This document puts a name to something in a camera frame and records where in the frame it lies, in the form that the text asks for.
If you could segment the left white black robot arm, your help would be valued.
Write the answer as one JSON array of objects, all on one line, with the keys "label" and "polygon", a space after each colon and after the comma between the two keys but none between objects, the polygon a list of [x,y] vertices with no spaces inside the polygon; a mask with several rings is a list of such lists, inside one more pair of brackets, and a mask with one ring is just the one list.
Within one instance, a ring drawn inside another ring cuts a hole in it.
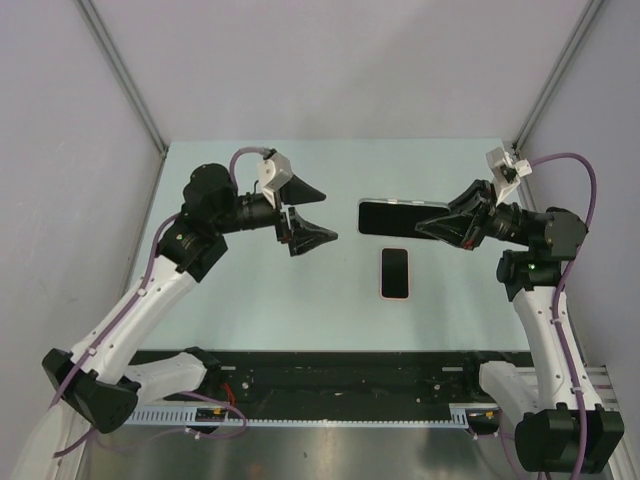
[{"label": "left white black robot arm", "polygon": [[226,253],[226,235],[272,227],[291,256],[337,239],[336,232],[297,213],[297,206],[326,196],[296,176],[287,160],[263,160],[258,172],[259,192],[241,195],[225,166],[196,168],[183,189],[180,211],[156,231],[142,277],[71,350],[45,355],[42,366],[55,394],[12,478],[55,478],[59,460],[91,435],[120,428],[140,404],[190,392],[207,400],[219,392],[218,365],[201,349],[137,367],[130,361],[166,313]]}]

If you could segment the black phone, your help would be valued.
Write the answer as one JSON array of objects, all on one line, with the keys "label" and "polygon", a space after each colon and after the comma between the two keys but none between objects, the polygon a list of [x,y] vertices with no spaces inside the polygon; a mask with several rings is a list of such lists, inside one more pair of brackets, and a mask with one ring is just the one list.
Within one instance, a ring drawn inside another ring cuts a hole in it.
[{"label": "black phone", "polygon": [[443,203],[396,199],[361,199],[357,207],[357,230],[364,235],[434,240],[416,230],[416,224],[444,215]]}]

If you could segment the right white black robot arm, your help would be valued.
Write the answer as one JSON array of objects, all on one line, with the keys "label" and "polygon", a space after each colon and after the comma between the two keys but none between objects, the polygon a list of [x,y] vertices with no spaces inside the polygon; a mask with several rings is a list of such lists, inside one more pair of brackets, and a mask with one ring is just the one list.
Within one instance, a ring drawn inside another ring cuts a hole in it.
[{"label": "right white black robot arm", "polygon": [[496,277],[523,325],[537,383],[510,363],[490,361],[461,376],[473,401],[489,396],[514,428],[517,457],[528,472],[601,472],[624,435],[620,413],[604,406],[581,361],[566,311],[564,275],[588,233],[576,214],[544,212],[500,201],[494,185],[476,180],[442,214],[415,229],[471,251],[486,238],[518,245],[499,260]]}]

